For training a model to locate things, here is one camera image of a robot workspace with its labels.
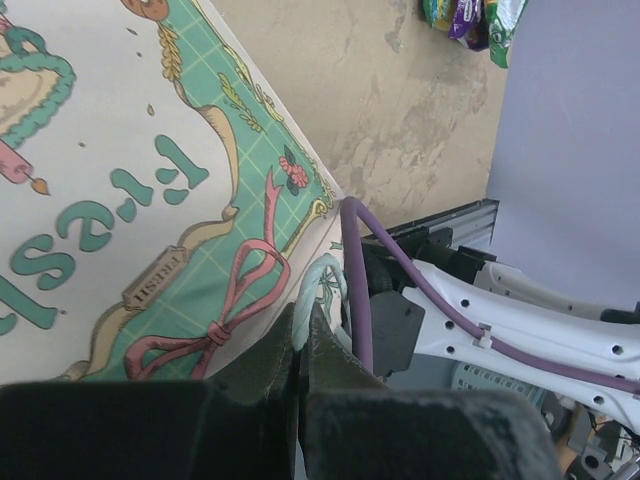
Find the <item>purple package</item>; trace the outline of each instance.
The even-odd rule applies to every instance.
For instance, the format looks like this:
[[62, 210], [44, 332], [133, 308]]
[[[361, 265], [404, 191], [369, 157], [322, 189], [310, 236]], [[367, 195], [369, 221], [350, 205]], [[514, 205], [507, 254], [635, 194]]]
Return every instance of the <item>purple package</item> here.
[[449, 38], [463, 38], [479, 19], [479, 6], [482, 0], [458, 0], [453, 21], [449, 29]]
[[487, 26], [487, 19], [482, 4], [480, 4], [480, 12], [473, 26], [467, 31], [464, 37], [459, 38], [458, 41], [474, 52], [481, 52], [489, 48], [489, 27]]

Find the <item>green package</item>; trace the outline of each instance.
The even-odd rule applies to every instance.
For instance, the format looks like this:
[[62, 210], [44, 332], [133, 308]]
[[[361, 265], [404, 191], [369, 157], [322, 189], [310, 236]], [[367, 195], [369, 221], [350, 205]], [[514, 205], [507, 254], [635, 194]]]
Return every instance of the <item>green package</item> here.
[[452, 0], [422, 0], [422, 8], [430, 27], [443, 32], [451, 28], [456, 2]]
[[507, 68], [507, 52], [528, 0], [484, 0], [491, 61]]

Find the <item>colorful package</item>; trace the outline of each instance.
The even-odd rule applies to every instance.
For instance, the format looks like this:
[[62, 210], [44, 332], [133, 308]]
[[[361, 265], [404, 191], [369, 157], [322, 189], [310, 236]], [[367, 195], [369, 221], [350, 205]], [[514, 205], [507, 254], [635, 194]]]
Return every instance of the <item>colorful package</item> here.
[[507, 52], [528, 0], [484, 0], [493, 63], [507, 68]]
[[458, 0], [449, 38], [463, 38], [480, 20], [482, 0]]
[[448, 32], [456, 9], [454, 0], [423, 0], [424, 13], [429, 25], [437, 30]]
[[482, 2], [478, 2], [479, 15], [473, 26], [467, 31], [467, 33], [458, 39], [469, 50], [474, 52], [481, 52], [489, 48], [489, 29], [487, 28], [487, 22], [484, 13], [484, 7]]

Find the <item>decorative paper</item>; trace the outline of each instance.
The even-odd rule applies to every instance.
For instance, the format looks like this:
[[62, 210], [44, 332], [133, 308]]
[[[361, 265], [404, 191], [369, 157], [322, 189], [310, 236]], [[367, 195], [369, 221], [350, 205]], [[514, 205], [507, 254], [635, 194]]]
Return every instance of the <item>decorative paper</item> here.
[[207, 0], [0, 11], [0, 384], [212, 374], [341, 254], [338, 188]]

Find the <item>pink ribbon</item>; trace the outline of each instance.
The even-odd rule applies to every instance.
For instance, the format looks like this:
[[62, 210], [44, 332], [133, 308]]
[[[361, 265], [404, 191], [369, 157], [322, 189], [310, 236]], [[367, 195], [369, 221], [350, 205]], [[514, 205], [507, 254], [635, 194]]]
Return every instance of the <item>pink ribbon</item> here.
[[[267, 185], [265, 188], [265, 221], [264, 240], [251, 238], [245, 240], [236, 252], [231, 274], [229, 275], [229, 289], [227, 297], [217, 322], [213, 322], [207, 331], [207, 336], [198, 338], [170, 338], [158, 335], [148, 335], [136, 340], [127, 350], [124, 357], [127, 377], [131, 380], [147, 380], [167, 363], [177, 358], [201, 352], [198, 362], [191, 371], [191, 378], [201, 379], [204, 377], [207, 365], [211, 361], [213, 354], [218, 347], [223, 346], [230, 338], [231, 332], [242, 322], [270, 307], [282, 295], [289, 277], [291, 267], [275, 246], [274, 225], [276, 215], [276, 203], [282, 190], [282, 185], [273, 185], [273, 172], [269, 170], [267, 175]], [[265, 258], [253, 269], [244, 275], [240, 271], [244, 262], [253, 251], [262, 251]], [[227, 322], [233, 308], [244, 293], [257, 280], [264, 278], [271, 273], [276, 264], [282, 265], [282, 272], [276, 284], [263, 297], [255, 300], [251, 304], [236, 313]], [[144, 355], [152, 350], [162, 350], [165, 353], [154, 358], [147, 365], [143, 364]]]
[[0, 13], [0, 35], [4, 35], [13, 25], [7, 17]]

